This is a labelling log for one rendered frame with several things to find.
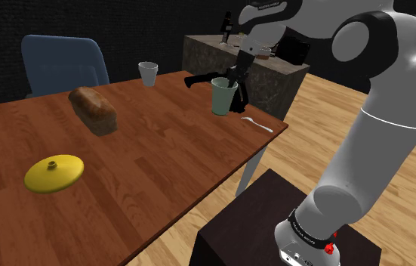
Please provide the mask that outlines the stone-patterned counter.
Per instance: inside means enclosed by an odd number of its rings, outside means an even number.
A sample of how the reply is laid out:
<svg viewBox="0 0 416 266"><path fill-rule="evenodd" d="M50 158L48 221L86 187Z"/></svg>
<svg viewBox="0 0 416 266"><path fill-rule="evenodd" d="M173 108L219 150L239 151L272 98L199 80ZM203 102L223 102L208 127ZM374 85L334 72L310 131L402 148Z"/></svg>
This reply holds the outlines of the stone-patterned counter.
<svg viewBox="0 0 416 266"><path fill-rule="evenodd" d="M247 105L283 120L310 68L304 63L283 60L274 48L279 45L282 50L289 48L296 54L301 53L302 42L284 37L285 21L296 13L293 8L273 12L248 6L239 16L243 34L233 36L231 43L220 36L185 36L182 69L191 76L212 72L228 74L240 50L254 55L244 81Z"/></svg>

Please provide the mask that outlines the yellow round lid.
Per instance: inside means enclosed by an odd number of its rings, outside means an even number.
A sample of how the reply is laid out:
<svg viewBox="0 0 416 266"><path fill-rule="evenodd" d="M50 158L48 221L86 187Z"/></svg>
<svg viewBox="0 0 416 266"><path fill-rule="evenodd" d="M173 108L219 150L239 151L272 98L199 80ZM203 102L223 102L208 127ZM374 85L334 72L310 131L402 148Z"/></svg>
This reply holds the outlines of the yellow round lid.
<svg viewBox="0 0 416 266"><path fill-rule="evenodd" d="M34 193L55 193L74 184L84 171L77 156L56 155L40 160L25 174L23 183Z"/></svg>

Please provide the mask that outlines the white fork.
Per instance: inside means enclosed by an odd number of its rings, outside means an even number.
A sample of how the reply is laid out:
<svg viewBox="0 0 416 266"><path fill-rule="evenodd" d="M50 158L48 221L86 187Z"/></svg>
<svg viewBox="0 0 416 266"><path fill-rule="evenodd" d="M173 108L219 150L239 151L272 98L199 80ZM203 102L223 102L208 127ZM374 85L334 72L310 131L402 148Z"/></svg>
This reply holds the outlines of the white fork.
<svg viewBox="0 0 416 266"><path fill-rule="evenodd" d="M253 124L255 124L255 125L257 125L257 126L263 128L263 129L267 130L268 132L273 133L273 130L271 128L268 128L268 127L266 127L264 125L261 125L261 124L255 122L251 117L244 116L244 117L241 117L241 119L248 120L248 121L252 122Z"/></svg>

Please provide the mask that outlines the brown bread loaf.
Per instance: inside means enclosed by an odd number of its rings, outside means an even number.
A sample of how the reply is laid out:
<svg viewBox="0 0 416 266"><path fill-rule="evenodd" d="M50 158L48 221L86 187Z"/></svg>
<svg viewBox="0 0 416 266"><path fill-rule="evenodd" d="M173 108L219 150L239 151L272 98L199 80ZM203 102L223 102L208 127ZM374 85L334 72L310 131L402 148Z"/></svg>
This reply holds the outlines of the brown bread loaf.
<svg viewBox="0 0 416 266"><path fill-rule="evenodd" d="M116 109L95 89L78 87L69 93L68 99L77 117L94 135L104 136L118 130Z"/></svg>

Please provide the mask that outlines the blue chair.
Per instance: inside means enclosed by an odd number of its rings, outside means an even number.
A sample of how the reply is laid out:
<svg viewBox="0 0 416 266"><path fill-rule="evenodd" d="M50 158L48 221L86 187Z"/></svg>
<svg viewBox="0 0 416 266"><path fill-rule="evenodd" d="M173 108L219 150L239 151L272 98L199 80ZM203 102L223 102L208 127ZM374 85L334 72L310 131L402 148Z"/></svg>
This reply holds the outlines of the blue chair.
<svg viewBox="0 0 416 266"><path fill-rule="evenodd" d="M92 39L27 35L21 42L21 54L30 97L109 84L103 54Z"/></svg>

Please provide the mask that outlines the brown wooden table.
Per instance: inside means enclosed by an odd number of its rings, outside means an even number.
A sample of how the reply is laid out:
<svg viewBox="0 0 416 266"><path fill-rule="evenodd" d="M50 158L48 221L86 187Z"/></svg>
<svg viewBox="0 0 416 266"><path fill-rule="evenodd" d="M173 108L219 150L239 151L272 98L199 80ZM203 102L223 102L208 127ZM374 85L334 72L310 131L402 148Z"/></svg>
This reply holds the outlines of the brown wooden table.
<svg viewBox="0 0 416 266"><path fill-rule="evenodd" d="M119 125L103 137L67 93L0 104L0 266L125 264L285 130L253 106L214 115L211 86L185 77L100 86ZM34 164L63 154L84 163L74 184L26 189Z"/></svg>

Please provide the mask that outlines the white cup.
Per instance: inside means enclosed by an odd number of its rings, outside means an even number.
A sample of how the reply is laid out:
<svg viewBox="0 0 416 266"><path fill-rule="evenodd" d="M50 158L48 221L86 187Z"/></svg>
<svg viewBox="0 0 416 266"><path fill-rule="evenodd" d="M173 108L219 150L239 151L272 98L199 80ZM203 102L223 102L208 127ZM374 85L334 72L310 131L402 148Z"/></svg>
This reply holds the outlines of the white cup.
<svg viewBox="0 0 416 266"><path fill-rule="evenodd" d="M139 62L138 69L141 75L143 84L147 87L153 87L156 81L159 66L153 62Z"/></svg>

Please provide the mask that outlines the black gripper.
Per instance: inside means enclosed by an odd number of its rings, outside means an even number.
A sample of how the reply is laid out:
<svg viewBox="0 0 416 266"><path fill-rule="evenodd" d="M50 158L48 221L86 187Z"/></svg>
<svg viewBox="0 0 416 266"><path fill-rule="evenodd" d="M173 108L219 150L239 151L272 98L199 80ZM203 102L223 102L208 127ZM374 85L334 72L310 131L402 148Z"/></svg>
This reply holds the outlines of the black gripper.
<svg viewBox="0 0 416 266"><path fill-rule="evenodd" d="M195 83L211 82L212 79L217 77L227 77L229 83L238 83L238 87L233 95L233 99L230 105L230 112L243 113L245 111L246 105L248 104L248 93L244 81L248 76L248 69L253 64L254 59L254 55L240 50L237 54L236 63L233 67L230 68L228 74L212 72L197 76L189 76L184 79L185 85L187 88L191 88L191 86Z"/></svg>

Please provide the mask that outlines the dark robot stand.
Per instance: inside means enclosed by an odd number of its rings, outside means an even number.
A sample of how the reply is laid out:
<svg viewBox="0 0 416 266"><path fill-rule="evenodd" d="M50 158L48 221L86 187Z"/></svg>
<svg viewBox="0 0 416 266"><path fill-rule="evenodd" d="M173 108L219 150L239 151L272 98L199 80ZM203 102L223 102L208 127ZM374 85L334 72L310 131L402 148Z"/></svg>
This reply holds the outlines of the dark robot stand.
<svg viewBox="0 0 416 266"><path fill-rule="evenodd" d="M211 219L196 236L189 266L380 266L381 248L349 225L321 248L280 249L276 225L305 194L271 169Z"/></svg>

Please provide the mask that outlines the green cup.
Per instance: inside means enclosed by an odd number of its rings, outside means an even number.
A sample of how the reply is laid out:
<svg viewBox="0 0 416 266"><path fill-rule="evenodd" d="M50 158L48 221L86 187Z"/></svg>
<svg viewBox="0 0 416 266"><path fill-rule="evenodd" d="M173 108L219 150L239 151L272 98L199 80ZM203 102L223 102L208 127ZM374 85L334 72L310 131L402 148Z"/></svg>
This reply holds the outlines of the green cup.
<svg viewBox="0 0 416 266"><path fill-rule="evenodd" d="M211 80L211 112L215 115L225 116L230 111L238 83L234 82L231 86L229 86L229 83L229 79L225 77L217 77Z"/></svg>

